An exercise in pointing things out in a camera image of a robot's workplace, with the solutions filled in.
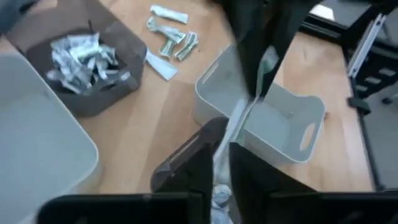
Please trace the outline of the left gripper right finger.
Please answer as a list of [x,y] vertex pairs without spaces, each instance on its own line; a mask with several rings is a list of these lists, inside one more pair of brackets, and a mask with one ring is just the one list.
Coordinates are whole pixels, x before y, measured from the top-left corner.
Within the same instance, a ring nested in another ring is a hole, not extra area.
[[398,224],[398,192],[319,192],[234,142],[229,164],[242,224]]

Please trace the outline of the light grey plastic bin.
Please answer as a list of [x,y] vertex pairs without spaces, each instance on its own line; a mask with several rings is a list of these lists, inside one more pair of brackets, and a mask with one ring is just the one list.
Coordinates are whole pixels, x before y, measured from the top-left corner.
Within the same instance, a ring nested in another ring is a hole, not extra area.
[[[230,45],[196,82],[193,119],[204,125],[215,117],[230,117],[246,95],[236,49]],[[319,97],[298,96],[273,83],[245,122],[244,147],[274,166],[306,163],[325,113]]]
[[34,224],[42,204],[96,192],[98,148],[21,55],[0,55],[0,224]]

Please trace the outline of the white bandage wrapper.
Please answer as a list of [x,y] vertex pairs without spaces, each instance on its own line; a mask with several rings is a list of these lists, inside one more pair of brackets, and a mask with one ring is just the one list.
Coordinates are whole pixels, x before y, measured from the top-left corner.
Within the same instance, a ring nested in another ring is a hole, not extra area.
[[178,11],[173,11],[171,9],[167,9],[159,5],[152,5],[150,7],[150,12],[158,17],[177,21],[182,24],[188,23],[188,18],[189,18],[188,14]]
[[146,53],[146,62],[166,81],[169,81],[178,73],[177,67],[156,56],[149,49]]

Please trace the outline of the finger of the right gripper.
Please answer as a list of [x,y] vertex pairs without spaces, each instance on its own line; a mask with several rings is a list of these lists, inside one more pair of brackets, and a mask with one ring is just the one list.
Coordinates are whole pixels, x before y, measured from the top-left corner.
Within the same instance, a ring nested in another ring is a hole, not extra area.
[[274,68],[264,75],[261,95],[267,95],[293,38],[313,7],[314,0],[269,0],[264,41],[266,47],[275,48],[279,59]]
[[256,94],[260,61],[260,0],[217,0],[232,30],[249,95]]

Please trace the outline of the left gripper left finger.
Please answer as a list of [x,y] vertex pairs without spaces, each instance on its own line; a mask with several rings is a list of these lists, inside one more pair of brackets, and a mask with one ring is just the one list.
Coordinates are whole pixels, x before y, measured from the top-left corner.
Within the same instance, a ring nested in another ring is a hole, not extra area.
[[64,195],[44,203],[37,224],[210,224],[213,151],[205,144],[147,194]]

